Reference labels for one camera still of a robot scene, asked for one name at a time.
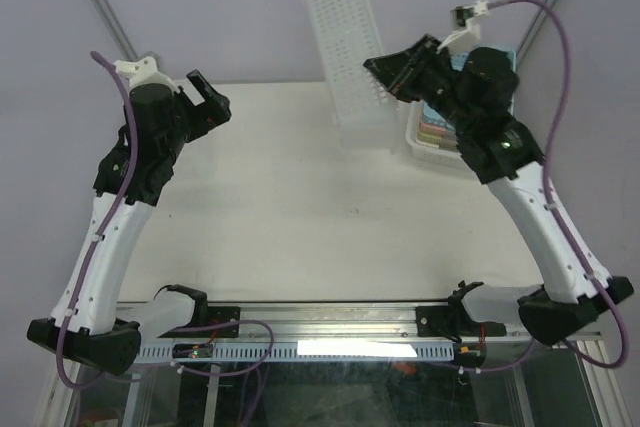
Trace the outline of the large white perforated basket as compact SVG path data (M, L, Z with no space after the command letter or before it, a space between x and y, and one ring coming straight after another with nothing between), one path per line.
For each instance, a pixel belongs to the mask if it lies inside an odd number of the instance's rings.
M369 0L303 0L320 54L343 146L389 149L398 103L365 69L383 54Z

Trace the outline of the light blue perforated basket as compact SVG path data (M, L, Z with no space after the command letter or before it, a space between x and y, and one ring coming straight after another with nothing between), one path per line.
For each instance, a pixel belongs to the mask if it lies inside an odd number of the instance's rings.
M487 44L479 44L475 46L472 51L461 52L453 55L451 57L452 68L456 71L462 71L469 57L472 57L473 60L480 58L496 60L504 57L513 72L517 69L517 54L514 49Z

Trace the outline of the pink perforated basket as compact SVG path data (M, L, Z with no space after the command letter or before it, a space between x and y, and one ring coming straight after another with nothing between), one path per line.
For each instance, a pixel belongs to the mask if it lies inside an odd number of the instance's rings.
M424 102L422 105L422 122L434 127L443 128L447 132L455 132L455 128L427 102Z

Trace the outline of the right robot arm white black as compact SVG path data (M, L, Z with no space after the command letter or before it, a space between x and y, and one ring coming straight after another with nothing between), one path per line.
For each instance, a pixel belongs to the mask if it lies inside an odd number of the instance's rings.
M455 292L448 325L469 334L482 322L519 323L552 346L595 322L634 293L588 252L566 211L545 185L545 157L529 129L509 111L519 82L508 55L473 49L460 69L447 48L425 35L410 48L370 58L363 66L404 102L423 101L455 130L464 163L509 214L542 277L527 289L481 282Z

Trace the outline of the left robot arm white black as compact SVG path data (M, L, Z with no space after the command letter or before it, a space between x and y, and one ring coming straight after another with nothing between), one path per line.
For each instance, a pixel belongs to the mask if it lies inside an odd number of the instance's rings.
M168 285L149 302L118 316L131 255L157 206L183 147L231 118L230 101L197 70L186 76L201 95L194 103L170 81L132 79L125 123L99 164L91 222L70 281L52 312L34 319L27 338L103 373L121 375L143 345L180 328L198 335L209 324L206 293Z

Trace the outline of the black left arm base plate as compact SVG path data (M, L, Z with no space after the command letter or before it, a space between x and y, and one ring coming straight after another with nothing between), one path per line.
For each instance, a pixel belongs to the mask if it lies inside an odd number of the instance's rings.
M222 323L228 323L231 321L237 321L241 316L241 307L237 305L209 305L207 317L200 323L190 323L189 327L210 327ZM205 338L209 339L214 336L214 339L235 339L239 336L239 326L225 327L223 329L215 329L198 332L177 332L176 330L167 332L161 335L161 338Z

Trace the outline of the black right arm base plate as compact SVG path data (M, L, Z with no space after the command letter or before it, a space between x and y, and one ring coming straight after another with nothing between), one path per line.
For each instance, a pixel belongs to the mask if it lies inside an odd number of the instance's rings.
M419 337L444 337L460 343L463 337L505 337L506 326L497 322L475 322L462 310L450 305L424 305L415 308Z

